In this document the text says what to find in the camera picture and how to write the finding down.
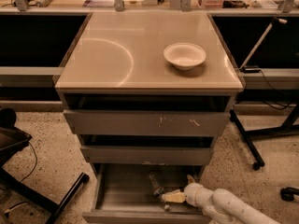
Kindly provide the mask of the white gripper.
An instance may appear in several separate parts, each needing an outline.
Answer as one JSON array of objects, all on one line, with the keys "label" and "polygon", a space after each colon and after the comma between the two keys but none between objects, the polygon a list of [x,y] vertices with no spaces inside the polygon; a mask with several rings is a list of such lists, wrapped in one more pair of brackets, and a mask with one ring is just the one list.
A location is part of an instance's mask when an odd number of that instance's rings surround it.
[{"label": "white gripper", "polygon": [[165,203],[184,203],[194,207],[207,207],[212,204],[213,191],[206,189],[204,186],[195,183],[192,175],[187,175],[188,185],[184,189],[184,193],[179,189],[167,192],[162,195]]}]

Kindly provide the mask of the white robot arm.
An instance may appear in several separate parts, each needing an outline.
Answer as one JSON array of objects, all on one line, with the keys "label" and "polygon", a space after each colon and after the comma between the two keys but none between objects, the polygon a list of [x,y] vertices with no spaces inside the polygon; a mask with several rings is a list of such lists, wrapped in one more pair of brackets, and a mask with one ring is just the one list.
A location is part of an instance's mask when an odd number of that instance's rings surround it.
[{"label": "white robot arm", "polygon": [[207,189],[187,175],[188,185],[162,195],[165,203],[184,203],[200,208],[219,224],[233,224],[237,219],[242,224],[279,224],[273,218],[244,203],[227,189]]}]

